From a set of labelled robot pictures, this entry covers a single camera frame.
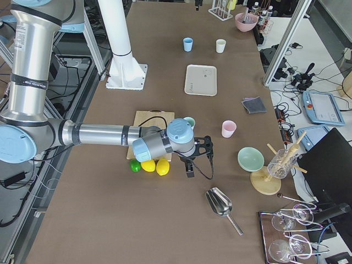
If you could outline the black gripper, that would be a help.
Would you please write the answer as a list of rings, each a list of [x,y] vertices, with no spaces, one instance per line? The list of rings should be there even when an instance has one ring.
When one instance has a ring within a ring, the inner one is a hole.
[[[195,149],[190,156],[186,156],[182,153],[178,153],[181,161],[185,163],[185,171],[187,177],[194,177],[193,161],[195,158],[206,155],[210,164],[213,163],[213,142],[211,137],[206,135],[205,137],[195,137]]]

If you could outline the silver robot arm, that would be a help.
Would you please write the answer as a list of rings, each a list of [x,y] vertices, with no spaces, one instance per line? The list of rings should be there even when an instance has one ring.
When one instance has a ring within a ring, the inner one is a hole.
[[[54,35],[82,32],[84,10],[83,1],[12,1],[16,34],[9,105],[1,111],[1,160],[25,162],[56,146],[131,146],[139,162],[176,153],[192,177],[196,157],[213,159],[213,144],[209,136],[194,137],[185,119],[175,119],[161,129],[83,124],[44,115]]]

